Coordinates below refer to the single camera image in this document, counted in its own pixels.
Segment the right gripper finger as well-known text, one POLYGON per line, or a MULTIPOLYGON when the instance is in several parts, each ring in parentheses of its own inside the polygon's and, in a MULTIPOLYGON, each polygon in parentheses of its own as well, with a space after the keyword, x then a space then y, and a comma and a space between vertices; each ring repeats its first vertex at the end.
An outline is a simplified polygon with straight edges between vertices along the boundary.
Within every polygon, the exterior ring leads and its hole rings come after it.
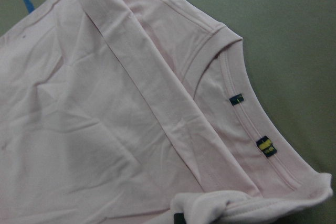
POLYGON ((183 213, 175 213, 173 217, 174 217, 174 224, 186 224, 186 220, 184 218, 183 213))

